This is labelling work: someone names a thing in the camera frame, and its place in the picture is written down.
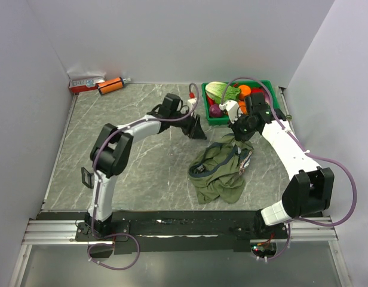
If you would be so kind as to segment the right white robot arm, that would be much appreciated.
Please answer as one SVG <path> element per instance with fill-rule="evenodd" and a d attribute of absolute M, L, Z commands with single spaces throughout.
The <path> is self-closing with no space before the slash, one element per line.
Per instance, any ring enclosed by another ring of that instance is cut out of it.
<path fill-rule="evenodd" d="M 233 100 L 226 101 L 221 108 L 228 113 L 235 139 L 247 141 L 259 133 L 277 153 L 289 176 L 281 199 L 256 212 L 253 226 L 258 237 L 267 238 L 275 225 L 322 212 L 330 206 L 333 171 L 320 167 L 299 147 L 281 109 L 271 108 L 263 93 L 247 96 L 244 111 Z"/>

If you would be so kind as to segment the olive green t-shirt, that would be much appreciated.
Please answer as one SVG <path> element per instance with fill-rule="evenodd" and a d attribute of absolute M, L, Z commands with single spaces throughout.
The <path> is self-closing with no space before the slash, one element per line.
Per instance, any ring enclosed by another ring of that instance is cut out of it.
<path fill-rule="evenodd" d="M 227 134 L 197 154 L 188 167 L 188 178 L 195 188 L 199 204 L 218 198 L 236 203 L 246 181 L 243 173 L 253 155 L 250 141 L 236 141 Z"/>

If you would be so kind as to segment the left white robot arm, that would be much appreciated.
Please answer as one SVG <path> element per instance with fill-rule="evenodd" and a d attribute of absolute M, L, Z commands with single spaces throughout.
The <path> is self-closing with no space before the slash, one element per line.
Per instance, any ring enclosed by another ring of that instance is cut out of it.
<path fill-rule="evenodd" d="M 206 140 L 200 116 L 189 110 L 183 113 L 182 99 L 168 93 L 161 104 L 144 117 L 122 125 L 103 126 L 90 153 L 93 171 L 82 168 L 82 183 L 93 190 L 93 198 L 85 215 L 85 224 L 97 240 L 107 239 L 112 231 L 112 199 L 117 177 L 125 170 L 133 144 L 158 135 L 170 127 L 180 128 L 190 139 Z"/>

